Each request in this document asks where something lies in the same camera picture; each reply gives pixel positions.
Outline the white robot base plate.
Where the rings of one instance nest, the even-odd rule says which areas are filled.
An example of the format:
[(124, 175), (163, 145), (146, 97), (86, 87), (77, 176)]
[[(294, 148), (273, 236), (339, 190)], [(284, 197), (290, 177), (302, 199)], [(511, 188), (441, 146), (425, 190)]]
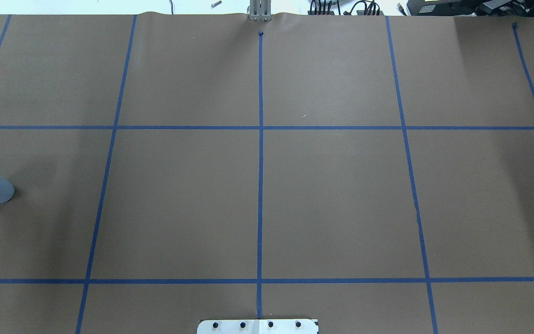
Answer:
[(313, 319), (232, 319), (201, 321), (197, 334), (318, 334)]

